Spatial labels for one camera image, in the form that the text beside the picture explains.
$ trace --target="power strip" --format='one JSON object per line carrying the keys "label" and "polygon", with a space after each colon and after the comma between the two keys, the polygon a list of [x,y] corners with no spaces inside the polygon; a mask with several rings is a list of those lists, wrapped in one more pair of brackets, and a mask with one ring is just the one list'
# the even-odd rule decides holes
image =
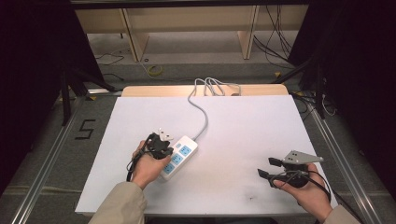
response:
{"label": "power strip", "polygon": [[161,177],[169,180],[198,150],[198,144],[188,136],[183,136],[172,148],[174,149],[171,161],[161,171]]}

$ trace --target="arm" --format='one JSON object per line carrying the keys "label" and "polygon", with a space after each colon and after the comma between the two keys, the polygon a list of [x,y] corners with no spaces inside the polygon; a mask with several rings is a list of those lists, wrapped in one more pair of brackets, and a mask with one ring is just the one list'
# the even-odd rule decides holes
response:
{"label": "arm", "polygon": [[[143,144],[144,141],[140,142],[134,156]],[[147,201],[143,195],[143,189],[158,177],[170,160],[170,156],[156,160],[148,154],[143,155],[134,169],[131,182],[116,185],[102,202],[90,223],[144,224]]]}
{"label": "arm", "polygon": [[[314,163],[308,164],[308,170],[315,173],[318,172],[317,166]],[[309,177],[324,187],[323,179],[315,173],[310,173]],[[297,200],[298,204],[305,211],[316,217],[320,223],[359,223],[342,206],[337,206],[332,210],[326,193],[311,182],[308,182],[299,189],[279,180],[275,180],[274,184],[279,189],[283,189],[291,194]]]}

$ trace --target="hand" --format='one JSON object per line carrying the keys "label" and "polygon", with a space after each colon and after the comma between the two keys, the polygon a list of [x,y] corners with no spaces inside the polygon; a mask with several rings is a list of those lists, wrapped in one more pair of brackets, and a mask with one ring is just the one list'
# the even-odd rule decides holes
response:
{"label": "hand", "polygon": [[[318,172],[317,166],[314,163],[308,164],[308,170]],[[309,173],[309,177],[324,187],[323,179],[319,175]],[[332,211],[326,193],[311,182],[308,182],[299,189],[280,180],[275,180],[274,184],[278,188],[291,194],[297,200],[298,204],[305,209],[305,211],[316,217],[320,223],[323,223]]]}
{"label": "hand", "polygon": [[[139,149],[145,144],[145,141],[141,141],[139,147],[134,152],[134,156],[138,153]],[[134,168],[133,177],[131,182],[136,183],[141,189],[144,189],[150,182],[154,181],[161,170],[171,161],[170,156],[166,156],[161,160],[156,160],[148,154],[144,154],[140,158],[136,167]]]}

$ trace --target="beige sleeve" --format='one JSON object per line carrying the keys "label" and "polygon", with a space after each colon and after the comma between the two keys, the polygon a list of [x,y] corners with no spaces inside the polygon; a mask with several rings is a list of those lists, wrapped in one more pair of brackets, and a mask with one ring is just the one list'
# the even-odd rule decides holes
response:
{"label": "beige sleeve", "polygon": [[114,187],[102,202],[90,223],[144,224],[147,201],[135,183],[123,182]]}
{"label": "beige sleeve", "polygon": [[354,218],[348,211],[342,206],[336,206],[324,221],[324,224],[358,224],[359,221]]}

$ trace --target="gray floor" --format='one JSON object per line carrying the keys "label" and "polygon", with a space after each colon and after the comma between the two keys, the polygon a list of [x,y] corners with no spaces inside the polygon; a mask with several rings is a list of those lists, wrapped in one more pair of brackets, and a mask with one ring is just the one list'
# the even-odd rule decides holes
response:
{"label": "gray floor", "polygon": [[[290,42],[296,33],[289,32]],[[258,37],[265,39],[267,33],[258,33]],[[275,72],[285,74],[287,68],[279,68],[269,64],[259,49],[254,48],[250,60],[243,60],[235,33],[169,33],[152,34],[143,65],[158,65],[163,67],[161,80],[150,78],[142,64],[134,63],[129,45],[120,35],[90,35],[92,51],[98,57],[104,53],[123,55],[124,59],[113,65],[100,65],[106,75],[106,82],[123,88],[129,85],[178,85],[192,84],[196,77],[214,77],[221,81],[236,83],[269,83],[275,78]],[[271,45],[278,52],[282,52],[276,43]],[[273,63],[282,63],[279,59],[269,58]],[[99,63],[111,63],[115,57],[103,57]],[[297,91],[298,78],[289,80],[286,86],[290,91]],[[95,85],[87,83],[89,89],[98,89]],[[117,96],[97,95],[87,98],[76,116],[70,134],[56,160],[45,187],[40,192],[37,202],[30,214],[27,223],[88,223],[89,218],[74,213],[85,181],[91,170],[94,157],[104,135],[106,125],[111,115]],[[304,104],[296,101],[300,111]],[[309,110],[301,114],[305,128],[311,138],[317,154],[326,158],[322,163],[329,182],[352,207],[360,213],[355,199],[348,185],[341,175],[323,135],[315,123]],[[94,119],[87,122],[85,127],[92,128],[90,139],[77,140],[76,137],[86,136],[79,131],[84,119]],[[393,223],[396,220],[396,205],[381,181],[376,176],[367,160],[359,154],[359,148],[354,142],[345,121],[339,115],[326,116],[332,133],[348,162],[353,167],[364,189],[370,196],[375,206],[375,211],[384,223]],[[19,171],[0,199],[0,223],[10,223],[21,204],[28,188],[37,176],[43,161],[55,142],[61,130],[62,102],[57,101],[43,126],[40,137],[35,141],[34,150],[26,156]],[[279,223],[314,223],[310,215],[298,217],[274,217]]]}

